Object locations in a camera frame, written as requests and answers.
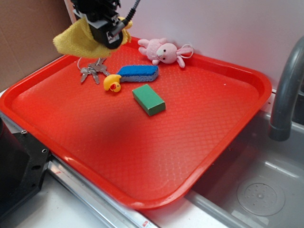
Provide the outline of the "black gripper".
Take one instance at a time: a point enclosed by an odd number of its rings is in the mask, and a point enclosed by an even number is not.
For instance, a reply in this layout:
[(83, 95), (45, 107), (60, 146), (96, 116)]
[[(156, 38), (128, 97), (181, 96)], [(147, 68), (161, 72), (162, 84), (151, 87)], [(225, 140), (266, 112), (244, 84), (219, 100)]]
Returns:
[(120, 24), (117, 8), (121, 6), (119, 0), (73, 0), (71, 1), (75, 15), (85, 18), (95, 41), (109, 49), (116, 49), (122, 44), (123, 34), (113, 31)]

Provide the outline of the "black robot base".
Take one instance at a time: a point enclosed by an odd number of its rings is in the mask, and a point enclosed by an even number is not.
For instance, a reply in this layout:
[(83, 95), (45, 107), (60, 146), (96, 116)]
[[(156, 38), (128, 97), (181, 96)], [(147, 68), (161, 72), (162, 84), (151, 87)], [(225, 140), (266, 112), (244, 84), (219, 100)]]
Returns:
[(0, 121), (0, 219), (36, 195), (42, 187), (49, 148), (30, 133), (12, 133)]

